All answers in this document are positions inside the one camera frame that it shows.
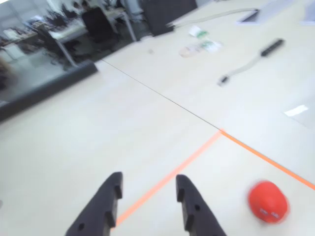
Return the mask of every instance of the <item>office chair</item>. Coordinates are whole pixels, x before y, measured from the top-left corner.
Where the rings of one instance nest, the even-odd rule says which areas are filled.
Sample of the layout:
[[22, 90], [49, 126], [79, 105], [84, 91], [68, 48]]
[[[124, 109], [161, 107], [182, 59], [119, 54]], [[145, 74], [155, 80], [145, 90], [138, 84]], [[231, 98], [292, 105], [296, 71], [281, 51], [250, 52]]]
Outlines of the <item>office chair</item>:
[[166, 24], [197, 8], [196, 0], [139, 0], [153, 35], [171, 31]]
[[64, 13], [64, 15], [65, 15], [67, 18], [69, 18], [69, 19], [76, 18], [76, 17], [78, 16], [78, 14], [75, 13], [74, 11], [69, 11], [69, 10], [66, 8], [66, 6], [65, 6], [64, 3], [61, 4], [61, 10], [62, 10], [62, 12]]
[[48, 16], [44, 16], [44, 19], [47, 23], [49, 23], [50, 25], [54, 26], [54, 20]]
[[123, 3], [122, 3], [122, 0], [116, 1], [115, 8], [123, 8], [123, 9], [125, 8]]
[[113, 51], [118, 36], [102, 10], [99, 7], [93, 8], [82, 14], [82, 20], [91, 40], [97, 45], [102, 45], [102, 49]]
[[53, 19], [54, 25], [57, 27], [66, 27], [67, 23], [65, 22], [64, 18], [62, 15], [56, 15], [55, 18]]

